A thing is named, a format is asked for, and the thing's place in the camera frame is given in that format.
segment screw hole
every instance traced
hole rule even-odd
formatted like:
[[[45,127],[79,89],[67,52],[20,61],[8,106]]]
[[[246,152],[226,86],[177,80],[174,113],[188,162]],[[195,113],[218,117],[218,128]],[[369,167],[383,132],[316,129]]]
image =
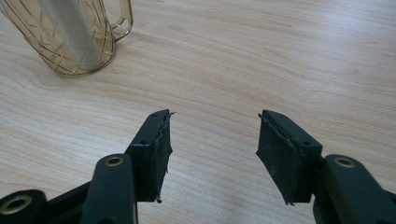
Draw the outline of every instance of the screw hole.
[[[350,159],[347,158],[341,158],[341,157],[337,157],[334,159],[335,163],[337,163],[340,166],[344,166],[346,168],[353,168],[355,167],[355,163],[353,161],[351,161]]]
[[[122,162],[123,162],[123,158],[112,157],[110,159],[107,159],[105,164],[106,164],[106,166],[116,166],[116,165],[120,165]]]
[[[32,202],[32,197],[29,195],[18,195],[13,199],[8,200],[0,207],[0,214],[11,215],[21,211]]]

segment wooden table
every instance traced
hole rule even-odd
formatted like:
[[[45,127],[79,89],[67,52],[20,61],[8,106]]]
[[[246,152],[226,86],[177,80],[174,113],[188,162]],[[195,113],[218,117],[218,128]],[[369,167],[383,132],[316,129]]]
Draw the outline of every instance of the wooden table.
[[[118,2],[106,1],[110,19]],[[113,62],[54,74],[0,14],[0,197],[49,199],[92,178],[146,119],[169,108],[163,203],[140,223],[314,223],[286,206],[255,155],[263,109],[361,161],[396,192],[396,3],[136,0]]]

